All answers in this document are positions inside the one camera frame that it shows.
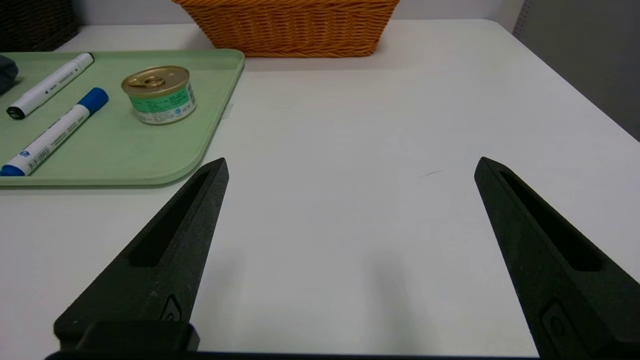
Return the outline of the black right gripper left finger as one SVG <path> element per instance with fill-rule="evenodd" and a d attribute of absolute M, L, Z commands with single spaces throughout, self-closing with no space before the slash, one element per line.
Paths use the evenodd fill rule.
<path fill-rule="evenodd" d="M 201 166 L 54 322 L 62 351 L 196 351 L 190 318 L 229 182 Z"/>

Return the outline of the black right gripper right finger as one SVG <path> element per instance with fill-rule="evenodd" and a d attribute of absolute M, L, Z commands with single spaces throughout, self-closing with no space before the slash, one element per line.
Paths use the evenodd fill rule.
<path fill-rule="evenodd" d="M 538 354 L 637 357 L 638 281 L 504 164 L 474 180 Z"/>

